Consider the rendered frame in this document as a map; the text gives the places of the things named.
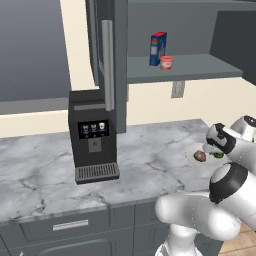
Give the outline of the grey drawer front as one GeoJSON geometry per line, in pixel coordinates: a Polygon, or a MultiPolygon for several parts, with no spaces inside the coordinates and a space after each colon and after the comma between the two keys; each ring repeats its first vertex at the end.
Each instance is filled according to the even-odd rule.
{"type": "Polygon", "coordinates": [[[21,225],[25,237],[30,241],[50,239],[56,237],[71,237],[73,234],[93,234],[108,229],[110,224],[109,212],[107,210],[100,210],[94,212],[87,212],[69,216],[62,216],[44,220],[36,220],[32,222],[23,223],[21,225]],[[89,225],[79,228],[53,231],[54,224],[61,224],[66,222],[89,220],[89,225]]]}

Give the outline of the grey base cabinets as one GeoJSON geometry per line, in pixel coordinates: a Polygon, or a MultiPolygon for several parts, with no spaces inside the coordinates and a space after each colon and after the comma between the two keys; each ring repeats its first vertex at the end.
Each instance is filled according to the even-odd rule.
{"type": "Polygon", "coordinates": [[[0,256],[154,256],[167,231],[154,213],[153,201],[26,216],[0,222],[0,256]],[[21,228],[27,222],[100,210],[109,212],[110,224],[93,234],[30,241],[21,228]]]}

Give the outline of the black coffee machine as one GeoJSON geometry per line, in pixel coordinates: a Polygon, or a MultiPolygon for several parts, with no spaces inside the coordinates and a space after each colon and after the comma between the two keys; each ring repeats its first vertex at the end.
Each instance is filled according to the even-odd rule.
{"type": "Polygon", "coordinates": [[[118,179],[116,131],[99,90],[69,92],[68,125],[76,183],[118,179]]]}

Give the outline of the brown bread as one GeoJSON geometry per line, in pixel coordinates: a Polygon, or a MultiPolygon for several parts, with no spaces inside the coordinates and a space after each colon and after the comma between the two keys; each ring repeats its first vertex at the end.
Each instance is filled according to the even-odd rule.
{"type": "Polygon", "coordinates": [[[201,151],[201,150],[197,150],[194,153],[194,158],[199,161],[199,162],[205,162],[206,161],[206,153],[201,151]]]}

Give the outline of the grey open wall cabinet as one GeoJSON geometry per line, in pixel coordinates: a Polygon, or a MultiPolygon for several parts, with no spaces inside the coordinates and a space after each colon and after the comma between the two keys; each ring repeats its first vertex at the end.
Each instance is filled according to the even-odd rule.
{"type": "Polygon", "coordinates": [[[219,11],[256,11],[256,1],[128,0],[128,81],[134,83],[241,77],[243,71],[210,54],[219,11]],[[172,68],[149,65],[150,37],[167,33],[172,68]]]}

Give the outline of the white plate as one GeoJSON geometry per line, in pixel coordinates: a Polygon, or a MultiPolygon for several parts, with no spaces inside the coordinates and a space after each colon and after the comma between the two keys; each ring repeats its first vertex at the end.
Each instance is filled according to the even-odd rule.
{"type": "Polygon", "coordinates": [[[204,150],[203,150],[203,146],[204,144],[203,143],[193,143],[191,145],[189,145],[187,148],[186,148],[186,151],[185,151],[185,156],[195,165],[197,166],[205,166],[205,167],[218,167],[218,166],[221,166],[222,164],[225,164],[225,163],[228,163],[230,161],[230,159],[224,155],[223,158],[221,159],[218,159],[218,158],[215,158],[214,156],[210,155],[209,153],[206,153],[204,150]],[[197,161],[195,158],[194,158],[194,153],[197,151],[197,150],[201,150],[203,152],[206,153],[206,161],[205,162],[199,162],[197,161]]]}

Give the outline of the red jam jar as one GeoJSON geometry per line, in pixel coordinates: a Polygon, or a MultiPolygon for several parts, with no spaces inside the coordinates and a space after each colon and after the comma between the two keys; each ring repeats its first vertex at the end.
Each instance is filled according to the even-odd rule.
{"type": "Polygon", "coordinates": [[[160,57],[160,69],[170,70],[172,68],[174,58],[172,56],[161,56],[160,57]]]}

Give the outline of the dark grey cabinet door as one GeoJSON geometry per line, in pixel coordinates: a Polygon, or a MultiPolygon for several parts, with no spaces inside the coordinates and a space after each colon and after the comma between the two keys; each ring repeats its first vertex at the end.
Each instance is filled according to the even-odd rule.
{"type": "Polygon", "coordinates": [[[243,71],[256,86],[256,11],[219,11],[210,54],[243,71]]]}

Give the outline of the blue food box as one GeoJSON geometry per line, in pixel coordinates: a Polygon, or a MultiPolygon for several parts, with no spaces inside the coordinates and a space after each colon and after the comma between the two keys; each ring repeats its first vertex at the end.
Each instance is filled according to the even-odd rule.
{"type": "Polygon", "coordinates": [[[157,32],[151,36],[150,41],[150,66],[158,66],[160,63],[160,57],[165,55],[166,51],[166,32],[157,32]]]}

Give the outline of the grey wall outlet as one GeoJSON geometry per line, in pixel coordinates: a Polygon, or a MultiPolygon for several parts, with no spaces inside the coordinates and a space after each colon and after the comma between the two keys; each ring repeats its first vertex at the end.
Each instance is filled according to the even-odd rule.
{"type": "Polygon", "coordinates": [[[185,82],[184,81],[174,81],[172,86],[172,98],[182,98],[185,90],[185,82]]]}

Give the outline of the closed grey wall cabinet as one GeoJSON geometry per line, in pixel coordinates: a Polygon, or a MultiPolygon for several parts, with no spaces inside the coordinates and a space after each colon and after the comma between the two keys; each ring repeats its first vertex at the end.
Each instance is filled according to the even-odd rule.
{"type": "Polygon", "coordinates": [[[60,0],[0,0],[0,115],[65,110],[70,90],[60,0]]]}

